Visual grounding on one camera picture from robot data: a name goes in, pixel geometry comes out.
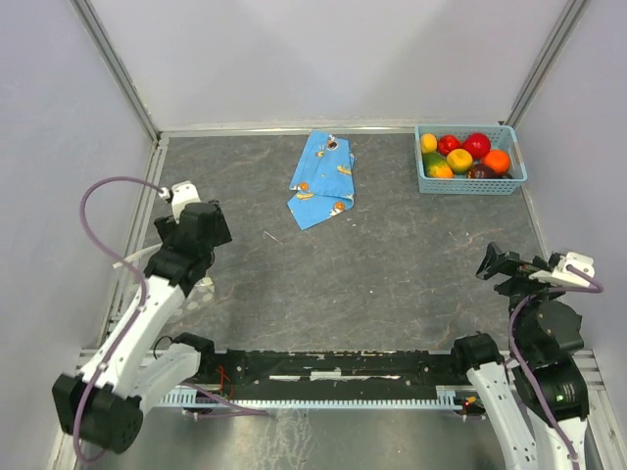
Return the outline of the dark red purple fruit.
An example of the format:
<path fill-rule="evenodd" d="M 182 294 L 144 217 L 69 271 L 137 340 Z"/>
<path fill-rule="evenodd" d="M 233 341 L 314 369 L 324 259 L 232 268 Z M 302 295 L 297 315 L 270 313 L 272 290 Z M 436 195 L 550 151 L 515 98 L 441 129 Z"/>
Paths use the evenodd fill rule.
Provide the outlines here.
<path fill-rule="evenodd" d="M 497 179 L 499 175 L 488 165 L 475 164 L 466 173 L 467 179 Z"/>

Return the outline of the green orange mango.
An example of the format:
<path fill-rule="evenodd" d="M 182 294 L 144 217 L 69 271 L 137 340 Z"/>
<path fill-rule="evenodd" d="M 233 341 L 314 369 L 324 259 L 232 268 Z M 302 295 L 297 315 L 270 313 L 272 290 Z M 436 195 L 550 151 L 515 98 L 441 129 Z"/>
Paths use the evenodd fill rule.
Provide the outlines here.
<path fill-rule="evenodd" d="M 454 177 L 451 167 L 438 153 L 423 154 L 422 163 L 425 176 L 428 178 L 449 179 Z"/>

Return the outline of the clear zip top bag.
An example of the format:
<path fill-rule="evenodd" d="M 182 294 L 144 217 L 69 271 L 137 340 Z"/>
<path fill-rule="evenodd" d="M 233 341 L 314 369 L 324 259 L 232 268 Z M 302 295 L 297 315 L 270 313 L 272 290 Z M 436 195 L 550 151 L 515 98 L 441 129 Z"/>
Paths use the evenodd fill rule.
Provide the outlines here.
<path fill-rule="evenodd" d="M 143 248 L 127 256 L 125 260 L 133 263 L 136 267 L 144 267 L 148 257 L 154 254 L 160 247 L 160 244 L 156 244 Z M 114 322 L 117 322 L 122 317 L 138 290 L 138 283 L 133 276 L 130 276 L 130 284 L 124 289 L 119 305 L 115 307 L 114 312 L 111 314 L 111 319 Z M 195 284 L 183 303 L 172 312 L 166 324 L 180 322 L 183 318 L 199 312 L 202 307 L 206 307 L 214 301 L 214 295 L 215 284 L 212 278 L 209 276 L 203 277 Z"/>

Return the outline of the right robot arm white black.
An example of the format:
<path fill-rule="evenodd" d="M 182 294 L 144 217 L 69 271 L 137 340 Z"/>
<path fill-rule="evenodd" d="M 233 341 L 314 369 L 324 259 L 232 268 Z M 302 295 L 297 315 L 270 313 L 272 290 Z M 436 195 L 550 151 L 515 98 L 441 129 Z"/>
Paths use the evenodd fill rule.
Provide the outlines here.
<path fill-rule="evenodd" d="M 476 276 L 496 275 L 506 277 L 494 289 L 508 299 L 509 355 L 485 333 L 458 338 L 451 374 L 476 390 L 506 468 L 583 469 L 589 393 L 574 360 L 582 317 L 560 297 L 603 292 L 594 261 L 574 252 L 525 261 L 491 242 Z"/>

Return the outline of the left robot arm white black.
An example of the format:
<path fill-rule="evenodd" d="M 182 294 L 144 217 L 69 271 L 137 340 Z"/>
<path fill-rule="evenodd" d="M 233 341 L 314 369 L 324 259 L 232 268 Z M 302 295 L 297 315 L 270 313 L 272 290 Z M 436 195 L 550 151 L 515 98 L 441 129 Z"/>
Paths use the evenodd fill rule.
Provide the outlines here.
<path fill-rule="evenodd" d="M 111 336 L 73 376 L 62 374 L 52 394 L 62 430 L 116 454 L 136 439 L 145 415 L 179 383 L 211 379 L 213 341 L 178 335 L 148 367 L 141 362 L 168 319 L 232 238 L 218 201 L 192 202 L 179 216 L 155 221 L 161 247 L 140 272 L 139 288 Z"/>

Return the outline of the orange fruit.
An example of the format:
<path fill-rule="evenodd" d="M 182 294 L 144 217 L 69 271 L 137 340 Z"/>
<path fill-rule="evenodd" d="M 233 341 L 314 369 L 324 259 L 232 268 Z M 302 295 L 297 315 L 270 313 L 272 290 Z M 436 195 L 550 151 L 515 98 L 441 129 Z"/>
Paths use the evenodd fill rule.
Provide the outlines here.
<path fill-rule="evenodd" d="M 500 149 L 489 151 L 482 159 L 481 164 L 491 168 L 496 174 L 507 173 L 510 169 L 508 152 Z"/>

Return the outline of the yellow green round fruit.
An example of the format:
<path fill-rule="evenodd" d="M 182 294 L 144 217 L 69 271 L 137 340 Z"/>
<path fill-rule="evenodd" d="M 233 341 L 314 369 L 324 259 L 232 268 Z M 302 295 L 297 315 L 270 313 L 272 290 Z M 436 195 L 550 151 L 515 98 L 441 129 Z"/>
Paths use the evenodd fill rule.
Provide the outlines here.
<path fill-rule="evenodd" d="M 474 165 L 472 155 L 463 148 L 452 150 L 446 156 L 446 162 L 454 174 L 466 174 Z"/>

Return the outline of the red apple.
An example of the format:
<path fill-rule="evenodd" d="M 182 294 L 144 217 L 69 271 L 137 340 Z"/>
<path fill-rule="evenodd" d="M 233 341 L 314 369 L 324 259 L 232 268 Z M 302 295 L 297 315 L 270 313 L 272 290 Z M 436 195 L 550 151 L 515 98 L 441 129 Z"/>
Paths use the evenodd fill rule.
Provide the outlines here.
<path fill-rule="evenodd" d="M 479 161 L 492 150 L 492 143 L 490 138 L 484 133 L 475 132 L 464 140 L 462 148 L 468 152 L 475 161 Z"/>

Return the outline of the light blue plastic basket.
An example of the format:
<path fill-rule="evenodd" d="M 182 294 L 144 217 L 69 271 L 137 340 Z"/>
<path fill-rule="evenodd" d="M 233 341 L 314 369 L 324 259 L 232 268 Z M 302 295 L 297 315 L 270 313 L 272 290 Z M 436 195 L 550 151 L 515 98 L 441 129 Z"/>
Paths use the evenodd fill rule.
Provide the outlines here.
<path fill-rule="evenodd" d="M 440 138 L 454 135 L 463 141 L 472 133 L 485 134 L 497 150 L 506 151 L 510 158 L 508 173 L 511 178 L 468 179 L 455 175 L 453 178 L 431 178 L 426 175 L 419 139 L 431 133 Z M 510 195 L 527 181 L 527 171 L 521 158 L 520 147 L 514 129 L 508 125 L 459 125 L 418 124 L 414 127 L 415 161 L 418 189 L 423 194 L 442 195 Z"/>

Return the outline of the red bell pepper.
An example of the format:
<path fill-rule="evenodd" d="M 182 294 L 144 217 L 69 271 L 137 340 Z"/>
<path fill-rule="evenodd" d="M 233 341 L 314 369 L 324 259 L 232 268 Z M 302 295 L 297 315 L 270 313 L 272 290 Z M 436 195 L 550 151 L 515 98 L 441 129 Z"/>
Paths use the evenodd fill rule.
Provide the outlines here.
<path fill-rule="evenodd" d="M 438 140 L 437 152 L 446 157 L 451 151 L 456 150 L 461 146 L 461 142 L 455 137 L 455 135 L 446 134 Z"/>

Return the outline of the small yellow fruit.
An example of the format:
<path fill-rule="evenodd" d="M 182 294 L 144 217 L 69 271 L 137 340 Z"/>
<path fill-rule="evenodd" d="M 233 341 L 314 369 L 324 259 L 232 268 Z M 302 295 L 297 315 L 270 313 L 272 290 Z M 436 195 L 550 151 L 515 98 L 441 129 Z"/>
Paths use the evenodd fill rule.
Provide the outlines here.
<path fill-rule="evenodd" d="M 419 139 L 422 154 L 435 153 L 438 148 L 438 139 L 432 133 L 423 133 Z"/>

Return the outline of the blue patterned cloth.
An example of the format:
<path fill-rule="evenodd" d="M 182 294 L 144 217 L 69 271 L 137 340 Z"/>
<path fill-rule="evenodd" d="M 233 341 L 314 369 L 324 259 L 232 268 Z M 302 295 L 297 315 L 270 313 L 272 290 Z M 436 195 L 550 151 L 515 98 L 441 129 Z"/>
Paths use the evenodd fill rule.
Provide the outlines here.
<path fill-rule="evenodd" d="M 355 203 L 355 157 L 347 139 L 312 130 L 289 185 L 287 206 L 301 230 L 350 210 Z"/>

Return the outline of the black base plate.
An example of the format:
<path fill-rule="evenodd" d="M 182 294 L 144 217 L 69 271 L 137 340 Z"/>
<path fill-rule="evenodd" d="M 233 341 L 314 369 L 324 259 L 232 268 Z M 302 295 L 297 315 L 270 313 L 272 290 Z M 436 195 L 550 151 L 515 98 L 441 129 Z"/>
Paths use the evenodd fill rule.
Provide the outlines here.
<path fill-rule="evenodd" d="M 197 384 L 226 385 L 236 400 L 432 400 L 439 387 L 470 382 L 450 353 L 216 352 L 201 361 Z"/>

